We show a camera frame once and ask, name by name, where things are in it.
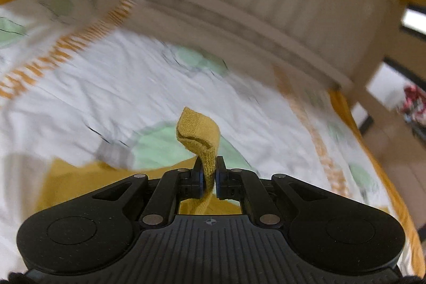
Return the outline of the white patterned bed sheet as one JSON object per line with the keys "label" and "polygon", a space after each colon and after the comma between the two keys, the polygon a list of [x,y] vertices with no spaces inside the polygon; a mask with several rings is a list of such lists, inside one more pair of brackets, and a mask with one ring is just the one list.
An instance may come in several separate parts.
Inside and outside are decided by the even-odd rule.
{"label": "white patterned bed sheet", "polygon": [[229,168],[289,174],[397,218],[399,267],[425,274],[415,226],[345,97],[139,0],[1,0],[1,274],[28,216],[128,176],[190,167],[185,108]]}

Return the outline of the mustard yellow knit garment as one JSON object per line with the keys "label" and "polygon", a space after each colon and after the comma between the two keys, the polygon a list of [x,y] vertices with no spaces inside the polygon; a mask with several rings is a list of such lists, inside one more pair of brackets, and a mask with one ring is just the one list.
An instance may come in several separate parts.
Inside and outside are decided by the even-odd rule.
{"label": "mustard yellow knit garment", "polygon": [[[150,179],[159,179],[173,169],[190,169],[197,159],[202,160],[203,173],[207,191],[202,199],[195,198],[180,203],[178,212],[184,215],[234,215],[241,209],[225,200],[219,200],[213,194],[215,159],[219,150],[219,127],[211,118],[186,107],[176,125],[177,140],[194,157],[177,162],[169,167],[159,169],[142,169]],[[83,167],[75,167],[62,159],[54,159],[44,176],[43,184],[36,199],[34,211],[39,212],[49,207],[79,197],[101,187],[107,186],[134,174],[127,169],[116,169],[102,161],[90,162]]]}

